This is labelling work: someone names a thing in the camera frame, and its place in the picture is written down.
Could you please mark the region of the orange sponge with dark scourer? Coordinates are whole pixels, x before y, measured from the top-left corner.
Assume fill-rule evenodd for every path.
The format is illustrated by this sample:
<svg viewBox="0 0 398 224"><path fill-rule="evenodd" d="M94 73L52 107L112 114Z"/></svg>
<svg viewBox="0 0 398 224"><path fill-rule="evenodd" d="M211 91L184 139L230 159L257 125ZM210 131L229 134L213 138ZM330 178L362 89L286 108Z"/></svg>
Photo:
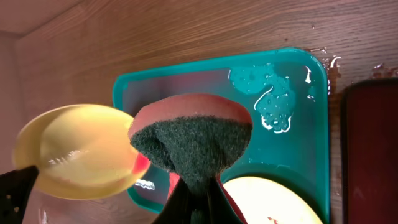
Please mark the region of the orange sponge with dark scourer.
<svg viewBox="0 0 398 224"><path fill-rule="evenodd" d="M141 108L129 128L131 146L151 163L177 174L193 195L191 223L208 223L206 192L216 178L238 217L239 207L220 182L245 152L253 123L248 110L218 95L175 95Z"/></svg>

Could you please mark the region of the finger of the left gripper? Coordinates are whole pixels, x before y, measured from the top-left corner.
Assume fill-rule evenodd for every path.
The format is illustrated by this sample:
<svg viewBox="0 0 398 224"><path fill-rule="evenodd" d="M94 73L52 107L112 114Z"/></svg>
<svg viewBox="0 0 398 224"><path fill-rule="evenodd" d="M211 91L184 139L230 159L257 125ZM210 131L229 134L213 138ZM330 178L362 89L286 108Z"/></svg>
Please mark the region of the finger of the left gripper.
<svg viewBox="0 0 398 224"><path fill-rule="evenodd" d="M39 170L36 166L1 174L1 224L22 224L38 175Z"/></svg>

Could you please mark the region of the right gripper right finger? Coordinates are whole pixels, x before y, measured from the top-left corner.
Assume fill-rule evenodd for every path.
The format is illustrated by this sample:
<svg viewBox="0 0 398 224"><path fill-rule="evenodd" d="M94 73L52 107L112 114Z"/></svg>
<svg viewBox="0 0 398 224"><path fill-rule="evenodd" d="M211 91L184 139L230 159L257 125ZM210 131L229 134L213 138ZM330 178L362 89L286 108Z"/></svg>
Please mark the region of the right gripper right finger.
<svg viewBox="0 0 398 224"><path fill-rule="evenodd" d="M206 192L205 217L210 224L243 224L214 177Z"/></svg>

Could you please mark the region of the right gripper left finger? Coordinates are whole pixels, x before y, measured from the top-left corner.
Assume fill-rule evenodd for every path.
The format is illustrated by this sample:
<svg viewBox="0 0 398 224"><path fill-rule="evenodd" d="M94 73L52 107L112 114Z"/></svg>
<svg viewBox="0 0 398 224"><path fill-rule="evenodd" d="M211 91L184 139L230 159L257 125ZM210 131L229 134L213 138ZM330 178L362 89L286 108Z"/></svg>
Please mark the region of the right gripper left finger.
<svg viewBox="0 0 398 224"><path fill-rule="evenodd" d="M191 224L193 199L187 184L180 179L165 207L152 224Z"/></svg>

